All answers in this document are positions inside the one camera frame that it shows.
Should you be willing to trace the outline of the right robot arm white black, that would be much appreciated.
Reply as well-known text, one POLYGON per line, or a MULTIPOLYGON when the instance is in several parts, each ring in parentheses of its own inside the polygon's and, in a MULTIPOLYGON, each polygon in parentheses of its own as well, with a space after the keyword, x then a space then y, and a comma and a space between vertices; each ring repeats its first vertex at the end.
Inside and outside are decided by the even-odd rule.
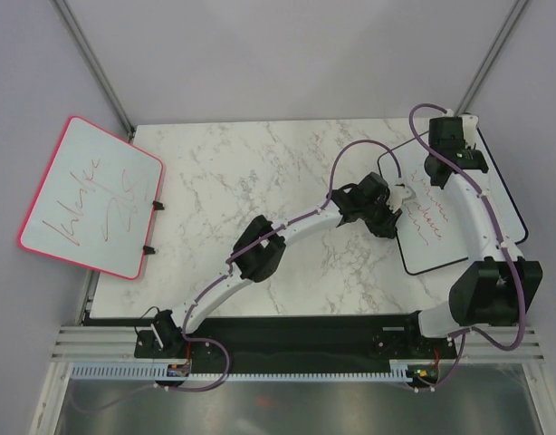
POLYGON ((455 209, 471 264, 452 285, 447 302, 420 312, 418 326, 403 333, 404 350, 423 357, 435 347, 435 338, 477 331, 482 324, 517 326, 508 346, 513 350, 522 341, 542 267, 525 259, 504 231, 488 188, 487 161, 468 146, 464 118, 431 119, 425 148, 425 171, 455 209))

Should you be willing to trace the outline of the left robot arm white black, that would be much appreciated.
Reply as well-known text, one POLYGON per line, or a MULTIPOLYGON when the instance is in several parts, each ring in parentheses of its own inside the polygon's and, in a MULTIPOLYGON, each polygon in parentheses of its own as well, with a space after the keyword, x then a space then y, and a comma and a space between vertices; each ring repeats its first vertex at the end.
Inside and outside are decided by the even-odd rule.
POLYGON ((361 220, 373 236, 395 238, 403 203, 411 198, 405 184, 389 185, 371 172, 358 184, 331 189, 324 204, 298 217, 276 222, 256 217, 235 243, 225 272, 183 304, 157 312, 150 324, 155 346, 167 357, 180 355, 187 336, 217 307, 239 290, 269 279, 285 250, 306 237, 361 220))

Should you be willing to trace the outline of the black framed whiteboard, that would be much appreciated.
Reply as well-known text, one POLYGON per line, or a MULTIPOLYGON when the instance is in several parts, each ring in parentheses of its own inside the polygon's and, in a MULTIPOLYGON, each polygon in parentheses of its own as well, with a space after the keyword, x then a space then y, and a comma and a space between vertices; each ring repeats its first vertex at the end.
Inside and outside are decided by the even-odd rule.
MULTIPOLYGON (((466 141, 466 145, 484 154, 489 170, 485 175, 474 174, 473 178, 490 189, 490 202, 504 234, 515 244, 521 244, 529 235, 527 226, 478 127, 475 140, 466 141)), ((456 209, 455 197, 430 185, 424 170, 427 155, 417 140, 410 140, 378 159, 382 178, 390 186, 397 183, 396 165, 399 164, 403 183, 417 196, 404 204, 397 222, 399 251, 406 272, 412 276, 465 261, 470 242, 465 228, 468 220, 456 209)))

